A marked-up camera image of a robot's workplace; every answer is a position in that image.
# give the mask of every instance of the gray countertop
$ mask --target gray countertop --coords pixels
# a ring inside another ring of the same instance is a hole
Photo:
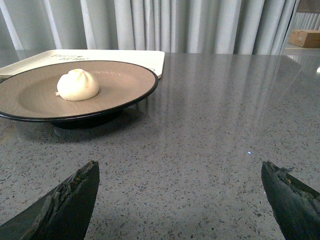
[[[0,67],[19,59],[0,51]],[[104,125],[0,118],[0,224],[95,160],[86,239],[284,239],[262,161],[320,191],[318,67],[312,55],[166,53],[154,93]]]

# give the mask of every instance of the plate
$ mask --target plate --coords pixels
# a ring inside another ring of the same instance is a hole
[[[63,74],[83,69],[93,74],[99,93],[87,100],[56,96]],[[65,122],[111,114],[149,96],[158,85],[151,70],[119,61],[75,61],[28,70],[0,83],[0,116],[27,122]]]

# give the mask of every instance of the countertop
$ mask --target countertop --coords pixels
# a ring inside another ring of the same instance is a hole
[[[0,51],[0,67],[36,53]],[[157,89],[104,125],[0,118],[0,225],[95,160],[85,239],[284,239],[261,167],[320,191],[318,67],[314,55],[166,53]]]

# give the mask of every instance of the white tray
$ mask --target white tray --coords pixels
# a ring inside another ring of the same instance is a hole
[[[148,68],[161,78],[165,53],[141,50],[50,50],[0,68],[0,78],[7,79],[27,70],[67,62],[108,60],[136,64]]]

